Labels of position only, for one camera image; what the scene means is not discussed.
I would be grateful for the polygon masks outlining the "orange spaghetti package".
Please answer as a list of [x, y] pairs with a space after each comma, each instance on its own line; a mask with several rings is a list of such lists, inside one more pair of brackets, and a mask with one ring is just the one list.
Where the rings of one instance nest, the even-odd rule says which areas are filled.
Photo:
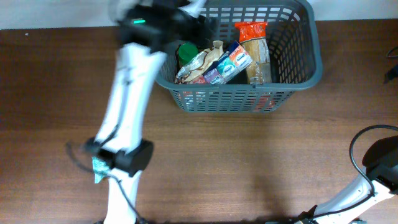
[[258, 87], [272, 83], [271, 58], [266, 40], [267, 22], [237, 22], [239, 43], [252, 62], [239, 75], [238, 85]]

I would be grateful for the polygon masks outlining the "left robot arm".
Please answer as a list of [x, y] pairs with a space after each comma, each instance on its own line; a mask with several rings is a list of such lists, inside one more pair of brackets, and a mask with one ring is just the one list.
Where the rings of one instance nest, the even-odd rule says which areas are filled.
[[172, 44], [186, 40], [206, 44], [216, 20], [201, 14], [206, 0], [136, 3], [116, 20], [121, 46], [116, 57], [114, 82], [103, 123], [85, 151], [102, 160], [106, 171], [89, 172], [109, 179], [108, 209], [104, 223], [145, 223], [135, 208], [142, 171], [154, 151], [143, 139], [142, 127], [156, 76]]

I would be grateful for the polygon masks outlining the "multicolour tissue pack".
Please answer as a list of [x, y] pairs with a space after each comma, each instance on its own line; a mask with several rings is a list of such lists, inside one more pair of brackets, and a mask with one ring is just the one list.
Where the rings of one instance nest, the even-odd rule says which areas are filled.
[[[252, 58], [237, 42], [233, 42], [220, 59], [214, 62], [209, 69], [194, 79], [191, 83], [178, 83], [183, 85], [211, 85], [221, 87], [232, 81], [252, 62]], [[204, 90], [192, 88], [176, 95], [178, 105], [187, 111], [226, 111], [232, 100], [232, 91]]]

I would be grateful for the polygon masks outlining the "teal wipes packet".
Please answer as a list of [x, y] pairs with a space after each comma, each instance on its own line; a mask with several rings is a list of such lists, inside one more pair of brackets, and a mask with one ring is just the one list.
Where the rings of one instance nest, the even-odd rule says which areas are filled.
[[100, 183], [104, 178], [108, 176], [108, 172], [110, 171], [109, 166], [105, 163], [105, 161], [92, 157], [92, 166], [94, 171], [94, 182], [95, 184]]

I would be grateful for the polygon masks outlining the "green lid glass jar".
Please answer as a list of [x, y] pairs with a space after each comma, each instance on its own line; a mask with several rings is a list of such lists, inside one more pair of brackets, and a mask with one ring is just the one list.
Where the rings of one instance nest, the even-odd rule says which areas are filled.
[[177, 50], [177, 57], [179, 66], [185, 66], [189, 61], [191, 61], [198, 54], [198, 49], [196, 45], [189, 42], [182, 44]]

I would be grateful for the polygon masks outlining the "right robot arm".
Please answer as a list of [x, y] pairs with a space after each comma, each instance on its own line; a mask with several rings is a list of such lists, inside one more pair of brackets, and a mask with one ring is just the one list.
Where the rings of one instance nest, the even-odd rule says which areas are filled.
[[353, 223], [377, 203], [397, 195], [397, 135], [375, 141], [363, 156], [362, 166], [354, 159], [355, 142], [364, 133], [397, 125], [373, 124], [358, 131], [349, 145], [349, 159], [358, 176], [325, 203], [302, 212], [295, 223]]

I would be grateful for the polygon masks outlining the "beige snack bag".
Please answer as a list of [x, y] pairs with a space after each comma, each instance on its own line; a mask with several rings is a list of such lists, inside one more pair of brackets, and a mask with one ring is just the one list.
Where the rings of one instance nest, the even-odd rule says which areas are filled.
[[205, 49], [184, 65], [176, 74], [176, 83], [191, 83], [194, 79], [203, 75], [209, 67], [224, 54], [224, 42], [214, 40], [212, 48]]

